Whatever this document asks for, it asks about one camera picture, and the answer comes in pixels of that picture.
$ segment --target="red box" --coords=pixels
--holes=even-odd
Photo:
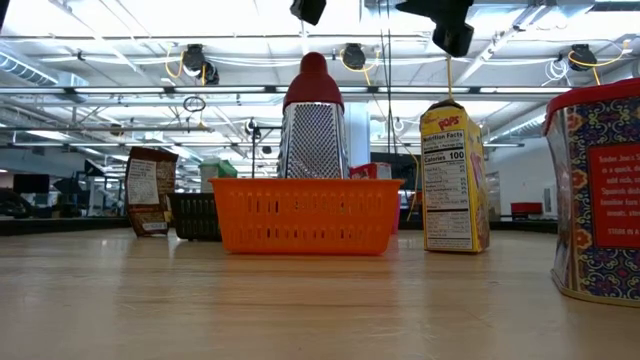
[[[542,203],[511,203],[511,213],[542,215]]]
[[[387,163],[369,163],[349,168],[351,179],[391,179],[391,165]]]
[[[596,245],[640,248],[640,145],[587,150]]]

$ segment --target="metal grater surface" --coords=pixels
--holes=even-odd
[[[283,121],[279,176],[344,178],[348,164],[339,105],[292,104]]]

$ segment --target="red label on tin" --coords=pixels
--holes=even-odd
[[[588,154],[596,245],[640,248],[640,144],[591,147]]]

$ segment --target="nutrition facts label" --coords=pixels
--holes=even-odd
[[[464,131],[424,136],[422,141],[430,248],[473,247]]]

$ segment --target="ceiling light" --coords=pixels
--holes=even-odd
[[[164,89],[160,87],[78,87],[75,88],[78,94],[161,94]]]
[[[454,87],[452,89],[454,93],[469,92],[469,88]],[[424,87],[424,86],[392,86],[391,92],[399,93],[443,93],[449,92],[447,87]]]
[[[367,88],[366,86],[340,86],[338,90],[344,93],[359,93],[367,92],[369,91],[369,88]]]
[[[102,156],[104,155],[103,153],[99,152],[99,151],[95,151],[93,149],[89,149],[89,148],[80,148],[80,150],[89,153],[91,155],[97,155],[97,156]]]
[[[484,143],[484,147],[523,147],[524,144],[523,143],[517,143],[517,144],[491,144],[491,143]]]
[[[562,94],[571,90],[570,87],[483,87],[480,92],[484,94]]]
[[[118,147],[121,143],[71,143],[69,146],[91,146],[91,147]]]
[[[63,88],[40,88],[40,87],[24,87],[24,88],[0,88],[0,94],[64,94]]]
[[[198,143],[182,143],[181,146],[208,147],[208,146],[231,146],[231,142],[198,142]]]
[[[112,158],[116,159],[116,160],[120,160],[120,161],[128,161],[129,157],[127,155],[109,155]]]
[[[240,94],[240,93],[263,93],[265,92],[264,87],[262,86],[218,86],[218,87],[209,87],[209,86],[184,86],[175,88],[177,93],[229,93],[229,94]]]
[[[171,86],[176,86],[176,83],[169,78],[161,78],[160,81],[168,82],[169,84],[171,84]]]
[[[12,143],[13,146],[30,146],[30,147],[62,147],[63,143],[44,143],[44,142],[36,142],[36,143]]]
[[[35,135],[35,136],[40,136],[43,138],[47,138],[47,139],[51,139],[51,140],[60,140],[60,141],[64,141],[64,140],[69,140],[71,137],[57,132],[57,131],[40,131],[40,130],[32,130],[32,131],[27,131],[28,134],[31,135]]]
[[[191,153],[180,146],[171,146],[171,148],[167,148],[167,150],[185,159],[189,159],[191,157]]]

